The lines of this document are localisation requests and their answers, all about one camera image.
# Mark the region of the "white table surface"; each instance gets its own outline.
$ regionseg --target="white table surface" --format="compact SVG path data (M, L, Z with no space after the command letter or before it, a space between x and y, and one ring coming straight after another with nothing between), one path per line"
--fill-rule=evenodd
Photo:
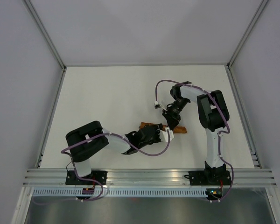
M60 154L67 147L65 135L94 120L113 133L138 130L140 122L163 123L161 109L154 109L154 88L161 79L191 81L206 90L221 90L229 113L231 133L223 137L223 155L234 168L253 168L253 161L239 118L224 66L130 66L67 68L55 115L45 147L41 168L65 168L70 159ZM161 83L159 100L174 100L173 83ZM180 126L187 134L175 134L166 153L149 157L141 153L121 155L102 149L91 157L92 168L204 168L206 134L198 118L197 105L188 104L181 112ZM166 143L143 148L155 154Z

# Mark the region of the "perforated metal strip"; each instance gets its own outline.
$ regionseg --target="perforated metal strip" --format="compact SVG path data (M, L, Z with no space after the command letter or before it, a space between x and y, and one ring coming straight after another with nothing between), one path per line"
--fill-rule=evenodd
M83 188L34 188L33 196L87 196ZM101 189L96 187L93 196L99 195ZM109 197L206 197L206 188L105 188L102 196Z

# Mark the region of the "enclosure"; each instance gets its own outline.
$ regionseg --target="enclosure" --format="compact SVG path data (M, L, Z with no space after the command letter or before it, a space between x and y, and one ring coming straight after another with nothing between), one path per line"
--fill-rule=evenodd
M107 171L103 198L76 201L86 186L65 184L65 135L93 120L120 135L165 124L154 109L163 79L222 91L230 193L210 203L218 186L185 178L208 147L191 102L187 133L161 156L92 156ZM165 104L172 86L158 87ZM10 221L280 224L280 0L0 1L0 223Z

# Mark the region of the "metal profile bar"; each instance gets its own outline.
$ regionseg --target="metal profile bar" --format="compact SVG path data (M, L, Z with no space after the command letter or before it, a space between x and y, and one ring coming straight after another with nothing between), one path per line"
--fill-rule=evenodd
M56 110L56 107L57 107L57 102L58 102L60 92L61 92L61 88L62 88L62 84L63 84L63 81L64 81L65 73L66 73L66 69L63 70L63 72L62 72L62 75L61 75L61 78L60 78L60 81L59 81L59 84L58 84L58 88L57 88L56 93L55 93L55 98L54 98L54 101L53 101L53 104L52 104L52 107L51 107L51 110L50 110L49 119L47 120L47 123L46 123L46 130L44 131L44 134L42 136L42 141L41 141L41 145L40 145L39 153L38 153L39 156L36 160L35 167L39 167L40 160L42 158L42 154L43 154L43 152L45 150L45 147L46 147L46 143L47 143L47 140L48 140L50 128L51 128L53 118L54 118L54 114L55 114L55 110Z
M276 194L276 189L266 188L268 200L270 202L276 224L280 224L280 201Z
M101 63L101 64L69 64L67 67L119 67L119 66L175 66L175 65L226 65L226 62L218 62L218 63L173 63L173 62L162 62L162 63Z
M230 86L231 86L232 94L234 96L234 100L235 100L235 103L236 103L237 108L238 108L238 113L239 113L239 116L240 116L240 119L241 119L241 122L242 122L242 125L243 125L243 129L244 129L245 136L246 136L246 139L247 139L247 142L248 142L248 146L250 148L250 151L255 153L255 156L258 158L259 167L262 168L261 161L259 160L259 157L258 157L258 154L257 154L257 151L256 151L256 147L255 147L255 143L254 143L254 140L253 140L251 127L250 127L247 115L245 113L243 102L241 100L241 97L240 97L240 94L239 94L239 91L238 91L238 85L236 83L236 80L234 78L233 73L231 72L230 67L225 66L225 69L226 69L227 77L229 79L229 83L230 83Z
M264 12L267 4L269 3L270 0L262 0L260 5L258 6L253 18L251 19L246 31L244 32L244 35L242 36L241 40L239 41L235 51L233 52L231 59L228 62L229 66L232 66L235 59L237 58L238 54L240 53L244 43L246 42L246 40L248 39L250 33L252 32L253 28L255 27L255 24L257 23L257 21L259 20L260 16L262 15L262 13Z
M53 56L55 57L55 59L58 61L60 67L62 70L64 70L66 68L66 66L64 65L56 47L54 46L52 39L50 38L45 26L42 23L41 18L39 17L35 7L33 6L32 2L30 0L22 0L24 5L26 6L26 8L28 9L32 19L34 20L34 22L36 23L38 29L40 30L43 38L45 39L50 51L52 52Z
M31 187L22 188L18 203L15 207L13 219L11 221L12 224L25 223L32 194L33 194L33 188Z
M162 187L197 188L190 186L184 178L191 170L202 169L104 169L108 172L107 186L113 188ZM23 186L26 187L69 187L65 185L66 169L29 169ZM276 187L270 169L235 169L235 188Z

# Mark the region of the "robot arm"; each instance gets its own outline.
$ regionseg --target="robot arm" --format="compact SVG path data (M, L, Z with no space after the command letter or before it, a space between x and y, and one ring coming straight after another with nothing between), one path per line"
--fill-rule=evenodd
M197 103L199 120L201 125L205 128L207 136L207 158L205 161L204 174L209 182L217 181L217 177L226 173L226 165L220 159L218 153L219 145L220 151L223 151L222 144L219 144L219 141L222 141L222 137L219 138L219 133L225 128L225 123L221 115L217 108L214 108L209 96L200 89L176 84L172 87L170 94L175 101L172 104L167 105L166 109L163 109L162 115L167 120L168 126L171 130L173 130L180 122L180 112L185 105L191 101ZM229 113L222 92L216 90L210 94L221 109L226 121L228 121Z
M145 126L138 131L123 135L122 139L125 139L125 141L113 135L105 135L72 148L70 154L75 163L78 175L84 177L91 174L90 158L103 148L116 151L123 155L131 155L136 153L137 150L132 148L127 142L141 149L146 145L168 142L168 132L170 140L172 140L174 138L173 131L170 131L169 128L163 131L162 127L162 124ZM93 121L69 132L65 138L68 145L73 146L88 138L104 133L110 132L104 129L99 121Z
M175 101L166 108L163 108L162 115L168 123L168 130L162 130L162 124L154 126L146 126L138 131L130 132L124 136L107 134L109 131L104 129L98 121L93 121L83 127L71 131L66 135L67 143L73 146L84 141L84 144L70 149L70 154L75 163L76 170L80 177L87 176L91 173L90 157L100 151L102 148L109 148L118 151L124 155L131 155L137 152L130 147L128 143L136 146L138 149L158 142L168 142L168 139L173 139L173 129L181 120L180 112L191 101L197 103L198 114L201 125L205 128L207 135L207 158L205 161L204 176L208 183L215 183L222 179L222 175L226 174L226 165L219 157L219 133L225 128L225 123L217 110L214 108L212 100L208 94L200 89L192 88L182 84L176 84L170 91L171 96ZM211 92L211 97L215 100L217 106L223 113L226 120L229 120L229 113L221 91ZM158 102L155 103L155 108L161 108ZM92 141L86 139L99 136Z

